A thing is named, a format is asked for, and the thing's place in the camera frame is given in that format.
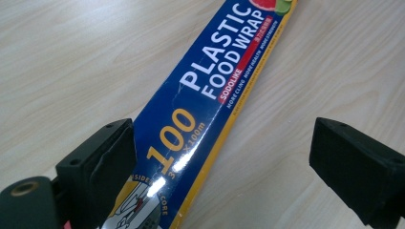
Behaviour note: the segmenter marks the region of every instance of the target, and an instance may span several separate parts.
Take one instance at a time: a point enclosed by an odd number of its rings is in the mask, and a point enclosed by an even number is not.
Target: clamp jaw
[[[405,218],[405,156],[347,124],[317,118],[309,165],[374,228]]]
[[[0,227],[73,228],[102,226],[135,168],[130,118],[110,123],[56,165],[57,177],[31,177],[0,195]]]

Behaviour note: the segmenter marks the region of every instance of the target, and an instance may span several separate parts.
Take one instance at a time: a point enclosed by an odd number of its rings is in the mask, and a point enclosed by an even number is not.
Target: light wood surface
[[[0,1],[0,189],[136,117],[223,1]],[[364,228],[309,167],[313,124],[405,153],[404,12],[300,0],[182,228]]]

